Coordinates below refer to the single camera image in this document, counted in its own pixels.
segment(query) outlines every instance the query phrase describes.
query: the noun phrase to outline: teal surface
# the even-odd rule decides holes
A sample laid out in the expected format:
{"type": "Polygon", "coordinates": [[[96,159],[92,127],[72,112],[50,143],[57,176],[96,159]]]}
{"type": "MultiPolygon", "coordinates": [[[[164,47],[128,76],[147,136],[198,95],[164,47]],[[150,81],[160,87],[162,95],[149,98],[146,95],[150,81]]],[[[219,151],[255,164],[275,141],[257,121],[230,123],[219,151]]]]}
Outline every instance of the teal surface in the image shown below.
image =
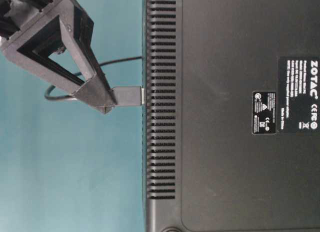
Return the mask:
{"type": "MultiPolygon", "coordinates": [[[[78,0],[99,61],[142,54],[142,0],[78,0]]],[[[67,57],[56,57],[72,71],[67,57]]],[[[141,84],[141,61],[103,69],[141,84]]],[[[48,84],[0,56],[0,232],[140,232],[142,110],[51,103],[48,84]]]]}

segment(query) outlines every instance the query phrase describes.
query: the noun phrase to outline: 3d printed bracket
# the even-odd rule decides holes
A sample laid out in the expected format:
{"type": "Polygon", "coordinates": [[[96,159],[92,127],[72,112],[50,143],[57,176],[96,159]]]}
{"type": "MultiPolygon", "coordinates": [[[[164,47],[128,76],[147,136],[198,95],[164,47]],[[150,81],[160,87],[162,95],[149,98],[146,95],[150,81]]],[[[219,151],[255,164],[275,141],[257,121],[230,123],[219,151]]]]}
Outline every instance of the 3d printed bracket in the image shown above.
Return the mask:
{"type": "Polygon", "coordinates": [[[140,87],[109,86],[91,49],[94,23],[76,0],[0,0],[0,24],[0,48],[11,62],[104,114],[141,105],[140,87]],[[66,49],[84,80],[49,58],[66,49]]]}

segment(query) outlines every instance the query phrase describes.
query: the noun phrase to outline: black cable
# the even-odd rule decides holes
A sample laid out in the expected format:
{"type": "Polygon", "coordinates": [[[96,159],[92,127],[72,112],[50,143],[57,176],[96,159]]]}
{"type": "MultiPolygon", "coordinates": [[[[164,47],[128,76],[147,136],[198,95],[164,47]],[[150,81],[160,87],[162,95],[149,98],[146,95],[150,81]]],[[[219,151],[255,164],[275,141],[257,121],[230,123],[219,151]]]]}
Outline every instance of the black cable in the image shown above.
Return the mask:
{"type": "MultiPolygon", "coordinates": [[[[103,63],[100,63],[99,65],[100,65],[100,67],[103,67],[103,66],[106,66],[106,65],[114,64],[114,63],[123,63],[123,62],[128,62],[128,61],[133,61],[133,60],[140,60],[140,59],[142,59],[142,57],[123,58],[123,59],[117,59],[117,60],[103,62],[103,63]]],[[[78,73],[75,73],[74,75],[80,76],[81,73],[78,72],[78,73]]],[[[63,95],[63,96],[55,96],[55,97],[51,96],[50,94],[55,88],[56,87],[54,85],[51,85],[50,87],[48,87],[48,89],[44,93],[45,99],[47,99],[48,101],[52,101],[52,102],[77,100],[75,97],[73,97],[71,95],[63,95]]]]}

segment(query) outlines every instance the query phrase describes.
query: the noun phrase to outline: zotac logo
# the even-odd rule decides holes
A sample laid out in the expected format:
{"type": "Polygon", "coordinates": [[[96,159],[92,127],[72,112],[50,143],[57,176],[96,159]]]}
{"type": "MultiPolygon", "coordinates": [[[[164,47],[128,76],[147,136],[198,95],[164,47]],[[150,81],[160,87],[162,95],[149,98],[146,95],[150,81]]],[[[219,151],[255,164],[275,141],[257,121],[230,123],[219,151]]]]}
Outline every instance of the zotac logo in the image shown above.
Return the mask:
{"type": "Polygon", "coordinates": [[[318,100],[318,61],[311,61],[310,96],[318,100]]]}

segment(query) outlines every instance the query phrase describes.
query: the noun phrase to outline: black computer case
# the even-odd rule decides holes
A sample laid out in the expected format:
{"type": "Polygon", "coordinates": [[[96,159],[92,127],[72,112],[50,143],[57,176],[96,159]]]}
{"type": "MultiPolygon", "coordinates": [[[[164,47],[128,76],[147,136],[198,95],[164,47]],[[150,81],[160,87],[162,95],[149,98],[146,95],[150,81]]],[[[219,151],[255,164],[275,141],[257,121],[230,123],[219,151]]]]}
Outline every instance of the black computer case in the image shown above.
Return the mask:
{"type": "Polygon", "coordinates": [[[143,0],[148,232],[319,231],[320,0],[143,0]]]}

